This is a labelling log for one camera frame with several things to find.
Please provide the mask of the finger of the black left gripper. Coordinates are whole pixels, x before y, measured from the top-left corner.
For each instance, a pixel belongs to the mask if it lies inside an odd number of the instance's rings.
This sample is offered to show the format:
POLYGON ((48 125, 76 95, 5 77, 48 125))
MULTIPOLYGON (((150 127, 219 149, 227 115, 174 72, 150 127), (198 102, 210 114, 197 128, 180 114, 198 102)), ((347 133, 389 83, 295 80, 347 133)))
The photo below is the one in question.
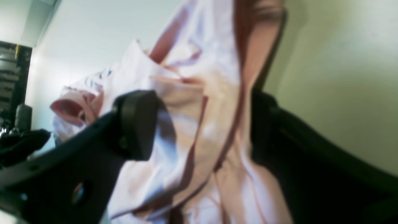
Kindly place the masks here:
POLYGON ((51 132, 45 129, 25 131, 20 134, 1 137, 1 166, 9 167, 26 160, 32 153, 40 150, 50 137, 51 132))

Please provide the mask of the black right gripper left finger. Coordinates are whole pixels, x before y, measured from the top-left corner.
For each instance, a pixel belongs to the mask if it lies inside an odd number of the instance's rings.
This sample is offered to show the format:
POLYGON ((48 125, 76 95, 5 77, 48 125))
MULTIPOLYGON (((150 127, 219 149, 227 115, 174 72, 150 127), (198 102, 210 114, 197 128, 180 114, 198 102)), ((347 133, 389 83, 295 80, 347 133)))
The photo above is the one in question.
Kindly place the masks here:
POLYGON ((2 170, 1 223, 100 223, 123 164, 150 158, 157 109, 153 90, 119 96, 66 143, 2 170))

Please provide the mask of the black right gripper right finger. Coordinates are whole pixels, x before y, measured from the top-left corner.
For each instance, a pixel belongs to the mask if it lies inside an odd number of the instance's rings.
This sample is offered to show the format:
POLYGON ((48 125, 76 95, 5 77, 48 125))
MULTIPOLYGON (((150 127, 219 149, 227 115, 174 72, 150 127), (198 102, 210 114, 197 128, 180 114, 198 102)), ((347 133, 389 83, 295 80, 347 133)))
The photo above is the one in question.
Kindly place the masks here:
POLYGON ((396 224, 398 179, 345 152, 280 108, 251 96, 252 160, 276 176, 296 224, 396 224))

